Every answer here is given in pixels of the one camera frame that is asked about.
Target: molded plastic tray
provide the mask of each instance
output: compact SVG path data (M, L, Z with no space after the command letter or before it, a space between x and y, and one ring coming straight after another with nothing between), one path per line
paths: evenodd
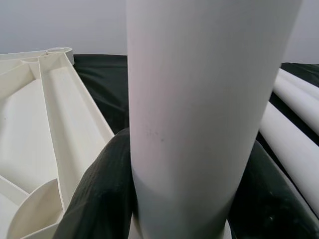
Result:
M0 238L52 238L114 136L73 62L68 47L0 55Z

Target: pvc pipe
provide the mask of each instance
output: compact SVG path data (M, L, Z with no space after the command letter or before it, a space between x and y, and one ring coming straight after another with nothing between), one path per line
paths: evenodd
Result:
M271 103L267 104L260 132L319 217L319 147Z
M127 1L143 238L219 238L299 0Z
M319 135L319 101L307 92L278 76L274 92Z
M312 97L316 98L319 100L319 88L308 83L307 81L304 81L300 79L299 77L290 74L287 71L284 71L282 69L279 69L277 77L284 78L285 80L289 81L290 83L294 84L297 86L299 89L307 92L309 95Z

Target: white pipe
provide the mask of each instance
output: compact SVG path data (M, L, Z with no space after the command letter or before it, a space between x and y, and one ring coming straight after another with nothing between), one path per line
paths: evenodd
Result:
M312 97L315 97L317 100L319 100L319 88L300 79L299 77L284 71L282 69L279 69L278 75L277 77L282 77L284 79L286 79L287 81L289 81L290 83L294 84L295 86L297 86L298 88L300 88L301 90L307 92L309 95L311 95Z
M319 217L319 147L271 103L267 104L260 132Z
M319 101L316 98L280 76L276 78L274 92L319 135Z
M127 1L144 239L221 237L300 2Z

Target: gray wall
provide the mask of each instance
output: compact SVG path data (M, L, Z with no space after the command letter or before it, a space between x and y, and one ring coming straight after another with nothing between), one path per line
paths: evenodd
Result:
M0 53L126 54L126 0L0 0Z
M0 53L70 46L126 54L126 0L2 0ZM284 62L319 63L319 0L304 0Z

